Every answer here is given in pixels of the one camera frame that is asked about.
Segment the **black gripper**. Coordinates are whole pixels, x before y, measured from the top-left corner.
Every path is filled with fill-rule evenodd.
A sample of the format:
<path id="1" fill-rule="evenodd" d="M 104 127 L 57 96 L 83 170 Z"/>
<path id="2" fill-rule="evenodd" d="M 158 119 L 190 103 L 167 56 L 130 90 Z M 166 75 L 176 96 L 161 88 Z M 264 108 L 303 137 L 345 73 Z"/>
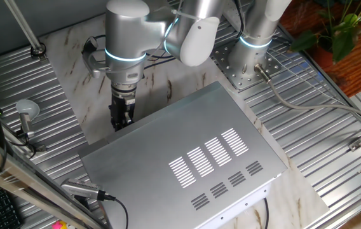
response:
<path id="1" fill-rule="evenodd" d="M 135 96 L 117 97 L 113 95 L 109 109 L 111 112 L 111 124 L 117 132 L 133 123 Z"/>

